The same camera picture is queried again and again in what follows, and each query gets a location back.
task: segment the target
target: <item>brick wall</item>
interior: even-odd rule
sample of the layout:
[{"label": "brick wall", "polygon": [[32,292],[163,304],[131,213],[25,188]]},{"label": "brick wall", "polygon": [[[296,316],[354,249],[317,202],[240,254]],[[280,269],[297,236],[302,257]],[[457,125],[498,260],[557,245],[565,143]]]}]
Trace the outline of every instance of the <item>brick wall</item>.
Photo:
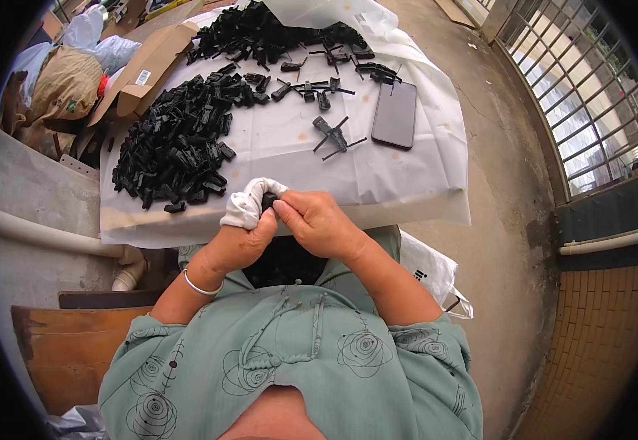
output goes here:
[{"label": "brick wall", "polygon": [[551,347],[517,439],[587,439],[638,361],[638,266],[563,272]]}]

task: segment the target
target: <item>black smartphone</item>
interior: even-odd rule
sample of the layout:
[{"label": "black smartphone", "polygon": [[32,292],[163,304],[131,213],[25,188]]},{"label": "black smartphone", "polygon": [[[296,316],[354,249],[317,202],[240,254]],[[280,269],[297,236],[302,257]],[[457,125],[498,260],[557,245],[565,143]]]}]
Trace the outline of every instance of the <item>black smartphone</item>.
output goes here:
[{"label": "black smartphone", "polygon": [[392,85],[380,84],[373,133],[370,135],[373,141],[403,150],[411,149],[416,111],[417,87],[414,84],[397,81]]}]

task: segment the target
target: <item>bracelet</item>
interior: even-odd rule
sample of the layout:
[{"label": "bracelet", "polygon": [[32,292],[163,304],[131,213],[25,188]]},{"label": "bracelet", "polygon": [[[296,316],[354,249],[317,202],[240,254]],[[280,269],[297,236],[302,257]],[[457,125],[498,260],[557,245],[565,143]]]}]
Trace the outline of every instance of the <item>bracelet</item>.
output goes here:
[{"label": "bracelet", "polygon": [[217,290],[214,291],[206,291],[206,290],[202,290],[199,287],[193,285],[190,281],[190,279],[187,277],[187,268],[183,269],[183,274],[184,274],[184,280],[187,281],[187,285],[189,285],[191,288],[193,288],[197,293],[200,293],[202,295],[216,295],[219,293],[219,291],[221,290],[222,287],[224,287],[224,280],[221,280],[221,286],[219,286],[219,288]]}]

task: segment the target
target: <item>white tablecloth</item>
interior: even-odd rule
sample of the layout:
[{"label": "white tablecloth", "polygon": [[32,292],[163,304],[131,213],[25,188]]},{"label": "white tablecloth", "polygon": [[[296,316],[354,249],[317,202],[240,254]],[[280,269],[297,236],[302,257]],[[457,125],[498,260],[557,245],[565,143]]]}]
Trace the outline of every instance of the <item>white tablecloth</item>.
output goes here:
[{"label": "white tablecloth", "polygon": [[[220,9],[210,11],[191,20],[200,26],[208,25],[219,12]],[[405,82],[417,85],[415,139],[410,151],[370,140],[380,85],[368,75],[361,81],[352,64],[340,64],[341,87],[356,94],[329,93],[331,110],[327,112],[319,111],[316,102],[305,103],[294,92],[279,103],[271,101],[250,109],[234,107],[231,133],[220,138],[237,153],[219,170],[228,179],[226,196],[211,195],[207,204],[188,206],[185,212],[171,215],[163,211],[166,202],[153,203],[149,210],[143,210],[139,198],[113,190],[111,173],[128,129],[127,125],[119,125],[112,152],[102,149],[102,241],[142,248],[206,243],[218,232],[228,194],[241,191],[255,177],[269,177],[299,191],[328,191],[363,229],[434,218],[470,224],[466,195],[468,152],[461,108],[451,81],[404,32],[394,29],[384,37],[362,33],[376,52],[371,61],[395,70],[402,65],[399,75]],[[312,50],[320,50],[320,46],[300,48],[290,55],[294,62],[301,62]],[[191,66],[183,62],[164,88],[176,87],[198,74],[206,77],[228,63],[223,56],[198,60]],[[269,66],[271,72],[267,74],[252,59],[239,65],[236,72],[241,75],[272,75],[268,95],[281,86],[277,77],[297,83],[297,73],[280,72],[280,63]],[[301,69],[300,83],[329,80],[332,76],[336,73],[324,56],[310,55]],[[321,158],[333,152],[335,145],[327,141],[316,153],[312,152],[323,138],[312,126],[317,116],[323,116],[332,126],[349,116],[342,126],[346,140],[350,143],[364,136],[368,140],[322,162]],[[278,233],[288,231],[281,227]]]}]

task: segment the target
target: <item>white pipe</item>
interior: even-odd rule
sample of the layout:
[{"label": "white pipe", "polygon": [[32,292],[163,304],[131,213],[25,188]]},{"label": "white pipe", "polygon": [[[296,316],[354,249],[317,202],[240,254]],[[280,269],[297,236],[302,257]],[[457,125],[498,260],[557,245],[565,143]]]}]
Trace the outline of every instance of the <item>white pipe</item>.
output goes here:
[{"label": "white pipe", "polygon": [[632,246],[634,244],[638,244],[638,232],[634,232],[632,234],[624,236],[617,236],[615,238],[602,240],[600,242],[572,244],[571,246],[561,247],[558,252],[561,255],[577,255],[580,253],[619,249],[626,246]]},{"label": "white pipe", "polygon": [[133,290],[138,284],[138,280],[141,279],[143,273],[148,269],[148,262],[143,259],[125,266],[117,274],[111,285],[111,290],[115,292],[121,292],[126,290]]},{"label": "white pipe", "polygon": [[603,242],[604,240],[609,240],[609,239],[615,239],[617,237],[624,237],[625,235],[631,235],[633,233],[638,232],[638,228],[635,230],[631,230],[631,231],[627,231],[627,232],[622,232],[620,234],[615,234],[615,235],[608,235],[608,236],[601,236],[599,238],[596,239],[590,239],[590,240],[583,240],[581,242],[568,242],[568,243],[564,243],[563,246],[577,246],[579,244],[586,244],[586,243],[595,243],[595,242]]},{"label": "white pipe", "polygon": [[57,230],[0,211],[0,235],[60,251],[86,253],[118,259],[124,268],[114,279],[111,290],[133,290],[148,263],[140,249],[128,244],[102,244],[100,239]]}]

